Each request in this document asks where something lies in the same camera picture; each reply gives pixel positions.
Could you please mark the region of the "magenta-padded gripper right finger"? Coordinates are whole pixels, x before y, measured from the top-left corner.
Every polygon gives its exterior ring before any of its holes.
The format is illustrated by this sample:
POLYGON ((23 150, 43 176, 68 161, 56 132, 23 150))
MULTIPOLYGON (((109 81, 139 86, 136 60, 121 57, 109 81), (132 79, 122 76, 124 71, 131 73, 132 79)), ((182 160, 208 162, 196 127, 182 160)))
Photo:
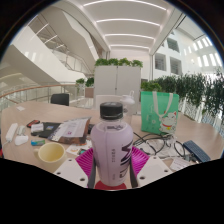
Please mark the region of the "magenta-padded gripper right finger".
POLYGON ((130 181, 133 188, 143 187, 170 174, 172 171, 159 157, 132 148, 130 181))

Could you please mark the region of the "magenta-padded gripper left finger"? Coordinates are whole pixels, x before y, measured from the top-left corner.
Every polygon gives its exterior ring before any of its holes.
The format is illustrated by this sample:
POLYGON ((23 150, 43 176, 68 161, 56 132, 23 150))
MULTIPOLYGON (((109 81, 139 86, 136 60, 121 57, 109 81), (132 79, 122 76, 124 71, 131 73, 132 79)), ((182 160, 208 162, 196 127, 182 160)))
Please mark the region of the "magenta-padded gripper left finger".
POLYGON ((68 158, 54 174, 81 187, 93 189, 96 177, 93 150, 83 152, 76 159, 68 158))

